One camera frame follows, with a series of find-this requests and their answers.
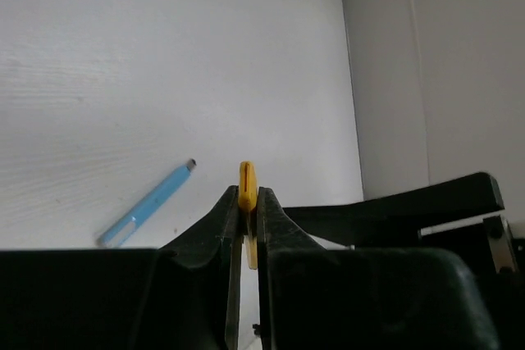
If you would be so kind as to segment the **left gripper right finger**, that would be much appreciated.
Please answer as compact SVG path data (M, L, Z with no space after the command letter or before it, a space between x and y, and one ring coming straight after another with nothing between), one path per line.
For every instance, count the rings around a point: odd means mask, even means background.
M524 270L478 274L448 249L340 245L258 195L265 349L521 349Z

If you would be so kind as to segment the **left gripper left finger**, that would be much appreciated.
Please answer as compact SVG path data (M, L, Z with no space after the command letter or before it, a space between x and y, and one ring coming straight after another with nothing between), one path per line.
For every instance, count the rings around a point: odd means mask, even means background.
M2 348L237 348L237 198L159 249L2 252Z

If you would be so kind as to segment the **yellow black-tipped pen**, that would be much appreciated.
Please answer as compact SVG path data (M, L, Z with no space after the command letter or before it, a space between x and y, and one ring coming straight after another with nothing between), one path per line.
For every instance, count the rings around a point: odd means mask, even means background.
M258 268L257 256L257 202L258 182L255 166L251 161L240 163L238 206L244 220L244 241L247 261L251 270Z

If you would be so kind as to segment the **blue pen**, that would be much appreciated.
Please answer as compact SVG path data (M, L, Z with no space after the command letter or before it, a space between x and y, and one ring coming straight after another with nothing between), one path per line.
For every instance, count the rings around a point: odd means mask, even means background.
M119 248L190 178L197 166L190 158L175 168L166 178L138 201L124 216L103 232L97 239L101 248Z

